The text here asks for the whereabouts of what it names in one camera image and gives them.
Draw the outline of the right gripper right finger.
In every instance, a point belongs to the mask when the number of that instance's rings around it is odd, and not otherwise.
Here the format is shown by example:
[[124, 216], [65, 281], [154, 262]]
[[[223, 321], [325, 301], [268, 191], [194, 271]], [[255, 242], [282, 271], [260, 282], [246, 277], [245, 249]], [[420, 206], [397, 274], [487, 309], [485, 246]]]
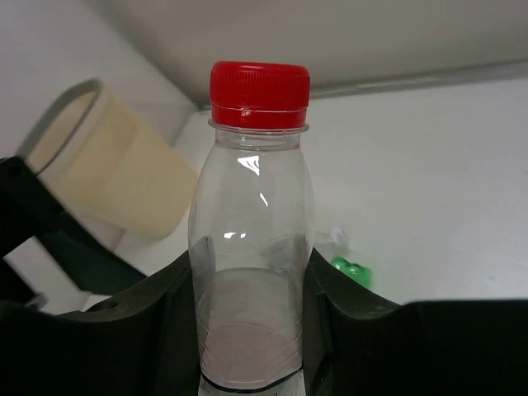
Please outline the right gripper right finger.
[[523, 299], [393, 303], [313, 252], [304, 274], [309, 395], [524, 395]]

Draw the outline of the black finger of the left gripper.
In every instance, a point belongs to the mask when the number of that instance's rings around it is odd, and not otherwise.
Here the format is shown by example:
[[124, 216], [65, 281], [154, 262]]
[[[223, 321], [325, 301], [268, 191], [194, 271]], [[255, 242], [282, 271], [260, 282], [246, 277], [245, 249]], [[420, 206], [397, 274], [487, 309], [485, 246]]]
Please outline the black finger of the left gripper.
[[83, 292], [116, 295], [147, 276], [103, 247], [20, 157], [1, 160], [1, 257], [36, 239]]

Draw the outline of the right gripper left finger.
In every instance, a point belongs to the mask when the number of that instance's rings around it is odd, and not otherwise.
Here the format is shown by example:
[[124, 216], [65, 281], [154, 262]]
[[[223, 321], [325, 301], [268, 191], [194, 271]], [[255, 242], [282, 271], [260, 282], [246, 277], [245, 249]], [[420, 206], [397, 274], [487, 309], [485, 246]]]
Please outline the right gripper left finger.
[[196, 395], [199, 360], [187, 255], [85, 312], [1, 303], [3, 395]]

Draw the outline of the green soda bottle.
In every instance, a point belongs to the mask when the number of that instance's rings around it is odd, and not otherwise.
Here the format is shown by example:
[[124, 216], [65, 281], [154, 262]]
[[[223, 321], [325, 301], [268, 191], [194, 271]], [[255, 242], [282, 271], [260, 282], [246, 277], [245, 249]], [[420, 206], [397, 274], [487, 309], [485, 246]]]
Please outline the green soda bottle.
[[331, 260], [331, 264], [359, 285], [362, 285], [366, 289], [370, 288], [372, 280], [372, 271], [370, 268], [358, 263], [349, 262], [344, 257], [334, 257]]

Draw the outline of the red label red cap bottle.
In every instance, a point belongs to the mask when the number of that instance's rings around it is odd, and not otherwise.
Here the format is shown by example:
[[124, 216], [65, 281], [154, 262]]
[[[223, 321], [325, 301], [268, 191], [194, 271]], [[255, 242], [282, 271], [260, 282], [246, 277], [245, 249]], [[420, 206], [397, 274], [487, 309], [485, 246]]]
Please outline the red label red cap bottle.
[[302, 366], [303, 280], [314, 193], [301, 150], [309, 71], [219, 61], [214, 143], [188, 219], [200, 369], [227, 394], [283, 387]]

